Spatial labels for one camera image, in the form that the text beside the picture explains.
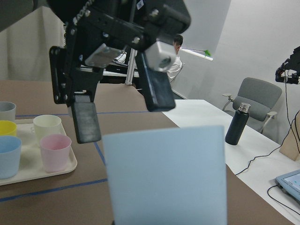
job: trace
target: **bottle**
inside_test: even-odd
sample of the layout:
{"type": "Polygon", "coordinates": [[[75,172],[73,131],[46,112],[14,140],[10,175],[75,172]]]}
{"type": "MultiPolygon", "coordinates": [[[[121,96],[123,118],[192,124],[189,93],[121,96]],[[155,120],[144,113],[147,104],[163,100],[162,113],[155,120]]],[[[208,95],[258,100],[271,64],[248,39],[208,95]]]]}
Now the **bottle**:
{"type": "Polygon", "coordinates": [[[243,133],[244,127],[249,118],[249,109],[251,105],[248,103],[241,103],[240,107],[235,111],[231,124],[228,128],[225,141],[228,144],[237,145],[240,136],[243,133]]]}

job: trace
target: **robotic arm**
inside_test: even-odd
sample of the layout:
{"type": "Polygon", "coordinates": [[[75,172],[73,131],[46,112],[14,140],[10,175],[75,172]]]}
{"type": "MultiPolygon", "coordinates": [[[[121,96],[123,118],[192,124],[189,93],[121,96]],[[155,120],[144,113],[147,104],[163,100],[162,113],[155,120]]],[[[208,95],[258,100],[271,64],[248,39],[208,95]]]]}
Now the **robotic arm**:
{"type": "Polygon", "coordinates": [[[300,84],[300,46],[295,48],[293,54],[287,59],[275,72],[275,81],[300,84]],[[283,74],[286,70],[295,70],[296,73],[285,77],[283,74]]]}
{"type": "Polygon", "coordinates": [[[149,111],[175,107],[166,75],[176,53],[173,37],[190,25],[183,0],[48,0],[66,24],[66,46],[50,51],[53,97],[72,110],[77,141],[101,139],[93,103],[104,68],[128,45],[149,111]],[[81,70],[92,67],[92,72],[81,70]]]}

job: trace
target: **brown table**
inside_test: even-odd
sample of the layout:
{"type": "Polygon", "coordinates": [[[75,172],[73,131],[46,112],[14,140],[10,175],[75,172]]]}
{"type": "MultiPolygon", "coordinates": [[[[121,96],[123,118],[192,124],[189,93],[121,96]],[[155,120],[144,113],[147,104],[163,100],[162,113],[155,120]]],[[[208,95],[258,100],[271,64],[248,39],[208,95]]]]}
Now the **brown table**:
{"type": "MultiPolygon", "coordinates": [[[[102,142],[76,143],[73,121],[65,105],[53,102],[51,83],[0,81],[0,101],[17,105],[17,119],[60,116],[78,161],[67,174],[0,186],[0,225],[110,225],[113,213],[102,142]]],[[[142,95],[124,84],[99,84],[95,104],[102,135],[176,127],[162,113],[147,112],[142,95]]],[[[292,224],[228,167],[227,199],[230,225],[292,224]]]]}

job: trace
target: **tray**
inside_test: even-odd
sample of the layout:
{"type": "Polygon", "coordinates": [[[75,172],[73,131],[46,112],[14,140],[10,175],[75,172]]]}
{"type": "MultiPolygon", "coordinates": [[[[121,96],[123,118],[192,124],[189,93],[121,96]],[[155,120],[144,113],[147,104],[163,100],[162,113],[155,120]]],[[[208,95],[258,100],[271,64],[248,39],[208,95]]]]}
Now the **tray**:
{"type": "MultiPolygon", "coordinates": [[[[77,160],[71,147],[66,169],[47,173],[43,168],[40,148],[34,134],[33,119],[15,120],[15,123],[17,137],[22,140],[19,171],[13,177],[0,179],[0,186],[69,173],[77,167],[77,160]]],[[[61,125],[61,133],[66,134],[63,125],[61,125]]]]}

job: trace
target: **blue device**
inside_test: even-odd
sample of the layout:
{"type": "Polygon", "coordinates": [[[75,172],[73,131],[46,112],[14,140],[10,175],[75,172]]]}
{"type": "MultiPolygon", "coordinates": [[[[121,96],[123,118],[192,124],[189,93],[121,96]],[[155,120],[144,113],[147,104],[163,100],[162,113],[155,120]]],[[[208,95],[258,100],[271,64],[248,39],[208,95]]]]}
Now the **blue device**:
{"type": "Polygon", "coordinates": [[[300,204],[300,170],[286,173],[275,178],[277,186],[300,204]]]}

